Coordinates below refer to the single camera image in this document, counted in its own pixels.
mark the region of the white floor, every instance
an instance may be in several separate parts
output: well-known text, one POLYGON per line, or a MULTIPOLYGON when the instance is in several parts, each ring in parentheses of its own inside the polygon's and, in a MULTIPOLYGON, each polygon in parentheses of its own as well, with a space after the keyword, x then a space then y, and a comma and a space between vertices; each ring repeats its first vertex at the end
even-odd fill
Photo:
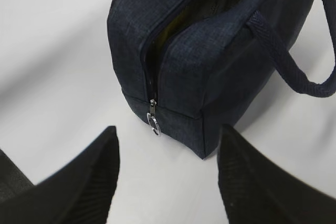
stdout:
MULTIPOLYGON (((157 138, 114 75, 111 0, 0 0, 0 148, 36 184, 116 125, 121 169, 109 223, 227 223, 216 157, 157 138)), ((316 0, 291 53, 315 82, 334 66, 316 0)), ((298 95, 275 73, 236 126, 276 164, 336 197, 336 97, 298 95)))

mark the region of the zipper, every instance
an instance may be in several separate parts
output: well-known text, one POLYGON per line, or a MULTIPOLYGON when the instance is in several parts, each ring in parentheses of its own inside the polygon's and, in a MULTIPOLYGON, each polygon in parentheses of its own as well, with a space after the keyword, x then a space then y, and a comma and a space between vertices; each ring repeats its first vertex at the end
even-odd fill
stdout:
POLYGON ((157 106, 158 101, 158 85, 157 85, 157 76, 159 75, 160 66, 159 63, 161 62, 160 55, 157 59, 157 64, 155 64, 155 73, 153 71, 150 71, 148 68, 148 63, 146 62, 147 53, 150 49, 151 44, 155 41, 157 36, 160 34, 160 32, 171 22, 174 20, 174 18, 185 8, 186 4, 189 3, 191 0, 183 0, 178 7, 175 8, 174 11, 172 11, 168 17, 161 22, 148 36, 147 40, 145 41, 141 53, 140 53, 140 61, 142 64, 142 68, 145 73, 145 79, 146 79, 146 91, 147 91, 147 97, 148 101, 150 103, 150 112, 147 113, 147 119, 149 125, 152 127, 152 130, 154 133, 158 136, 161 135, 160 126, 155 118, 155 107, 157 106))

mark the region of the denim-textured fabric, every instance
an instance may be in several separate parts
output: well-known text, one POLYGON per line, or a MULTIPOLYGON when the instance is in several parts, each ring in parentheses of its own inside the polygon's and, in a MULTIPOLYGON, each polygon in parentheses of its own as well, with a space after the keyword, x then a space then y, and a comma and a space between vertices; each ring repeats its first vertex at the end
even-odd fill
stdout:
MULTIPOLYGON (((183 0, 113 0, 108 36, 123 93, 146 122, 149 97, 140 60, 151 32, 183 0)), ((273 67, 245 23, 256 11, 288 49, 313 0, 241 0, 230 10, 196 22, 175 36, 161 55, 157 120, 162 132, 200 158, 218 144, 223 123, 234 125, 265 85, 273 67)))

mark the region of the metal zipper pull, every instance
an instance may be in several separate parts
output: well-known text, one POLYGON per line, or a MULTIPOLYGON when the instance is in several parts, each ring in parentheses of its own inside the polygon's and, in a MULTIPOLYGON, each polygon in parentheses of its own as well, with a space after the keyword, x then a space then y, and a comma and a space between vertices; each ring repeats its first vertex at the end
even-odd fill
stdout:
POLYGON ((152 99, 151 105, 149 107, 149 113, 147 113, 147 120, 148 120, 150 127, 154 131, 154 133, 157 136, 161 136, 160 126, 155 118, 155 106, 156 106, 156 101, 152 99))

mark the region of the open zipper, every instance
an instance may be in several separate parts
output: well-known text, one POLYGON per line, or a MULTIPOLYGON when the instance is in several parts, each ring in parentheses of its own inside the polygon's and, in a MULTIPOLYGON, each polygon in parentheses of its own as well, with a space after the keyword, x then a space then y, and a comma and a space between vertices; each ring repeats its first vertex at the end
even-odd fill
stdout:
MULTIPOLYGON (((144 46, 140 53, 140 60, 142 63, 142 67, 145 73, 145 79, 146 79, 146 90, 147 90, 147 97, 148 101, 150 103, 150 109, 149 113, 147 113, 147 120, 149 125, 151 126, 154 133, 158 136, 161 135, 161 130, 159 123, 157 122, 155 118, 155 107, 158 104, 158 76, 160 71, 160 66, 162 62, 162 58, 165 55, 171 41, 182 31, 184 31, 188 26, 183 27, 182 29, 178 29, 174 34, 172 34, 163 45, 163 48, 161 48, 158 52, 156 52, 157 55, 154 55, 154 60, 151 62, 148 62, 148 55, 151 51, 151 45, 155 44, 155 40, 158 38, 160 33, 169 25, 181 12, 186 8, 186 6, 191 2, 192 0, 183 0, 178 7, 175 8, 174 11, 172 11, 168 17, 161 22, 157 27, 154 28, 154 30, 150 33, 147 40, 144 43, 144 46)), ((237 4, 239 0, 225 0, 225 8, 222 11, 226 11, 230 8, 232 8, 235 4, 237 4)), ((217 12, 219 3, 215 3, 215 5, 211 6, 211 12, 214 15, 217 12)))
POLYGON ((154 133, 158 136, 161 135, 160 126, 155 118, 155 107, 158 104, 158 85, 157 85, 157 75, 159 71, 159 64, 155 63, 155 70, 156 71, 150 71, 148 67, 148 63, 146 62, 146 57, 148 50, 150 49, 151 44, 155 41, 157 36, 160 34, 160 32, 169 25, 170 22, 174 20, 174 18, 185 8, 185 6, 190 2, 191 0, 183 0, 180 2, 178 7, 175 8, 174 11, 172 11, 168 17, 161 22, 148 36, 147 40, 144 43, 144 46, 140 53, 140 61, 142 63, 142 67, 145 73, 145 79, 146 79, 146 90, 147 90, 147 97, 148 101, 150 103, 150 111, 147 113, 147 120, 149 125, 152 127, 152 130, 154 133))

